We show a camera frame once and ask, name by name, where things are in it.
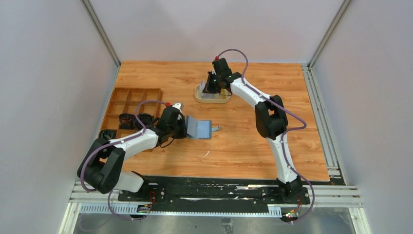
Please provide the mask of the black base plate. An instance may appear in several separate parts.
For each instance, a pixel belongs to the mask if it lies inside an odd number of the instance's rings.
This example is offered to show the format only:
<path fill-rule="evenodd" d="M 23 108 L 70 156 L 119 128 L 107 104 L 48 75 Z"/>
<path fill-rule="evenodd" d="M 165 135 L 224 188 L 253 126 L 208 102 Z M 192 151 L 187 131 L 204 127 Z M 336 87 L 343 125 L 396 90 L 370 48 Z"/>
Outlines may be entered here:
<path fill-rule="evenodd" d="M 307 188 L 289 188 L 273 179 L 148 176 L 140 191 L 120 191 L 119 201 L 149 202 L 153 211 L 263 213 L 268 205 L 311 204 Z"/>

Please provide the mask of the aluminium frame rail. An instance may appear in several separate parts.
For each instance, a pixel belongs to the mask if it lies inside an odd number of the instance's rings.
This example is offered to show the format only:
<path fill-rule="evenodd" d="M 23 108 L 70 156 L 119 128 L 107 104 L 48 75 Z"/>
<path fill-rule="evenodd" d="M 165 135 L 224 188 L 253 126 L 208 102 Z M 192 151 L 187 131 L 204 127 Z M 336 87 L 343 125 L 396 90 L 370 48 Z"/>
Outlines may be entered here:
<path fill-rule="evenodd" d="M 302 63 L 301 68 L 312 106 L 315 122 L 318 128 L 319 138 L 321 141 L 324 158 L 326 160 L 330 181 L 346 185 L 347 181 L 340 166 L 339 155 L 330 131 L 327 115 L 323 101 L 321 99 L 321 95 L 319 93 L 317 81 L 309 65 Z"/>

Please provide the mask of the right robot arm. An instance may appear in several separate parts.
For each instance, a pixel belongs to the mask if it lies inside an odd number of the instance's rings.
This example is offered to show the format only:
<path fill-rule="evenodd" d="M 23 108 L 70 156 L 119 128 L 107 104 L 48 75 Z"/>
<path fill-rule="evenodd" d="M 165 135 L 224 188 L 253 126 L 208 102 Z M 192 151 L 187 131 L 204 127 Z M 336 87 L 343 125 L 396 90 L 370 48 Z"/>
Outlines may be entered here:
<path fill-rule="evenodd" d="M 277 167 L 278 197 L 283 203 L 291 203 L 302 188 L 302 181 L 292 162 L 285 132 L 288 126 L 282 98 L 270 96 L 250 84 L 241 73 L 232 72 L 226 59 L 215 57 L 213 71 L 199 85 L 201 98 L 221 94 L 223 90 L 239 96 L 254 108 L 256 129 L 270 146 Z"/>

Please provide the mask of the blue card holder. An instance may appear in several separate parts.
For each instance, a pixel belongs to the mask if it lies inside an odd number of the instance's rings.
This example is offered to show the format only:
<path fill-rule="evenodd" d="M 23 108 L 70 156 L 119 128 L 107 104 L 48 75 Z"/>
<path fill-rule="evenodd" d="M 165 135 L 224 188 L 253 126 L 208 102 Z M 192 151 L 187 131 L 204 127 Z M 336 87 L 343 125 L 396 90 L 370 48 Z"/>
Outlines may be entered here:
<path fill-rule="evenodd" d="M 198 120 L 192 116 L 186 117 L 187 136 L 190 139 L 211 139 L 212 133 L 221 126 L 213 126 L 211 120 Z"/>

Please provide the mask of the beige oval tray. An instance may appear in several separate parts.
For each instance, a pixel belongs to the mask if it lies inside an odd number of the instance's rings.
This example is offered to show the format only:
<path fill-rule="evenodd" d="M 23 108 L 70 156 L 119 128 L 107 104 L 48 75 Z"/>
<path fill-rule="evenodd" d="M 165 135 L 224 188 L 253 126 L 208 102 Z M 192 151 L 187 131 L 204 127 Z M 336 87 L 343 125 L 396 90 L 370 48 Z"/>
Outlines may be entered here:
<path fill-rule="evenodd" d="M 199 103 L 209 103 L 209 104 L 225 104 L 230 100 L 230 96 L 226 92 L 224 95 L 221 94 L 203 94 L 198 84 L 194 89 L 194 98 Z"/>

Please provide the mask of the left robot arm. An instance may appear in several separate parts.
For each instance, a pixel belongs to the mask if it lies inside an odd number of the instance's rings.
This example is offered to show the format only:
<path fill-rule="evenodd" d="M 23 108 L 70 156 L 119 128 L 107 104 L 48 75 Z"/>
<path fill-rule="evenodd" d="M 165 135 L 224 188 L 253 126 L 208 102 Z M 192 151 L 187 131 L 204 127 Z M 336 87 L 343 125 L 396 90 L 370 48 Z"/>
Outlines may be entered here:
<path fill-rule="evenodd" d="M 123 171 L 124 161 L 140 152 L 166 147 L 168 141 L 186 136 L 182 103 L 167 105 L 157 122 L 139 132 L 113 140 L 96 139 L 77 171 L 81 186 L 87 192 L 101 194 L 129 191 L 135 200 L 144 201 L 149 196 L 145 179 L 136 172 Z"/>

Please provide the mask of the brown compartment organizer tray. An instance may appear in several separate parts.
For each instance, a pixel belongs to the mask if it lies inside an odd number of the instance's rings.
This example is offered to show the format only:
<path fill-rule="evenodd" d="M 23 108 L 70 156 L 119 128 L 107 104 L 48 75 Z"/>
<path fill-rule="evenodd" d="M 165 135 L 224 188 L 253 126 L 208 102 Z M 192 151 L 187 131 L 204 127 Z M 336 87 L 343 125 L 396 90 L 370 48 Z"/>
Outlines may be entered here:
<path fill-rule="evenodd" d="M 141 130 L 135 118 L 136 107 L 146 100 L 162 101 L 159 88 L 114 88 L 98 137 L 107 140 L 127 137 Z"/>

